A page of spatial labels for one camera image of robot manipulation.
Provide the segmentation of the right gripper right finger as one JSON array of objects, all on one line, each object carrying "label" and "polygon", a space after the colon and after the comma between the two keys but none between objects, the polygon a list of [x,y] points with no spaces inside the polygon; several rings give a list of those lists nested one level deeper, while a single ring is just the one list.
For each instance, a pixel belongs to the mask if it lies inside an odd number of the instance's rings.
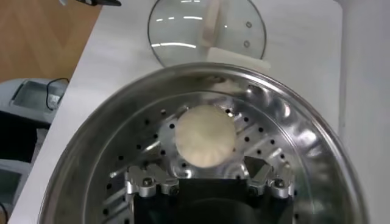
[{"label": "right gripper right finger", "polygon": [[294,174],[287,167],[279,170],[262,159],[250,156],[244,157],[247,170],[247,185],[250,194],[255,197],[264,195],[268,191],[274,198],[288,198],[294,195]]}]

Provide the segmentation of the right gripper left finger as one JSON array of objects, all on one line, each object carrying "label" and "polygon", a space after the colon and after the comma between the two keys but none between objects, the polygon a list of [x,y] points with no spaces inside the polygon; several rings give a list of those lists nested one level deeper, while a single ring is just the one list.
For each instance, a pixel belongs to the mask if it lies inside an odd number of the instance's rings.
[{"label": "right gripper left finger", "polygon": [[175,196],[179,193],[179,180],[170,176],[156,164],[142,169],[130,166],[125,175],[126,194],[138,194],[140,197],[153,197],[157,193]]}]

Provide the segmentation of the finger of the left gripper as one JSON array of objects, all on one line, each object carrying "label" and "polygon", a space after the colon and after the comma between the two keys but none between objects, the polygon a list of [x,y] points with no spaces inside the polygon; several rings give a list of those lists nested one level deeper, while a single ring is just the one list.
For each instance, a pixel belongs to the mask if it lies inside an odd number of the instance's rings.
[{"label": "finger of the left gripper", "polygon": [[119,0],[76,0],[76,1],[90,6],[97,6],[97,5],[109,5],[109,6],[116,6],[116,7],[121,6],[121,2]]}]

